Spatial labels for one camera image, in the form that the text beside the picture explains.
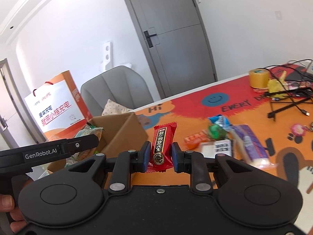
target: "white and orange bag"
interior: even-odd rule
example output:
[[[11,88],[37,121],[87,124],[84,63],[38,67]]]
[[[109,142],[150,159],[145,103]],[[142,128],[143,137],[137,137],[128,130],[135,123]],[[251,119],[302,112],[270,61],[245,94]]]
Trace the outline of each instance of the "white and orange bag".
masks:
[[[92,118],[69,71],[35,89],[25,102],[48,139],[73,138]]]

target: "yellow tape roll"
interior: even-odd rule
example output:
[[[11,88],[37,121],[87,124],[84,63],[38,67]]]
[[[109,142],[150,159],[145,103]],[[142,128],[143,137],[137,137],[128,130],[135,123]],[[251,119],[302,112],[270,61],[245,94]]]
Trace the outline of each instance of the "yellow tape roll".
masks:
[[[254,69],[249,71],[250,86],[253,88],[266,88],[270,79],[270,73],[265,69]]]

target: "gray chair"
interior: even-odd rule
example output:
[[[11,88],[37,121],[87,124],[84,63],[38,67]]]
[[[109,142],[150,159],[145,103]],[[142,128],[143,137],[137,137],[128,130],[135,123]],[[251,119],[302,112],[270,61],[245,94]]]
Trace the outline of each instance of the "gray chair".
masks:
[[[101,116],[108,99],[129,109],[153,102],[144,79],[126,66],[117,66],[87,81],[81,96],[93,117]]]

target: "red rope handle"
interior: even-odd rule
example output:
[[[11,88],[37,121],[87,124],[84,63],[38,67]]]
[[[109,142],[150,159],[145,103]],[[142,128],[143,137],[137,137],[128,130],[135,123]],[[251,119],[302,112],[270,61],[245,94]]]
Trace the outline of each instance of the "red rope handle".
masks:
[[[53,83],[50,82],[50,81],[46,81],[45,84],[53,85]],[[35,95],[35,91],[36,91],[36,90],[37,90],[37,88],[32,91],[32,94],[33,94],[35,97],[36,97],[36,95]]]

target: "pillow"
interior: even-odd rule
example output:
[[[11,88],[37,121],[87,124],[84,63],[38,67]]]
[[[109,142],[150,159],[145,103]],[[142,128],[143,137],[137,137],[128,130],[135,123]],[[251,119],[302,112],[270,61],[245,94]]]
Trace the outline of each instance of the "pillow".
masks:
[[[128,109],[109,99],[106,105],[104,106],[102,115],[105,116],[105,115],[123,114],[129,111],[131,111],[131,109]]]

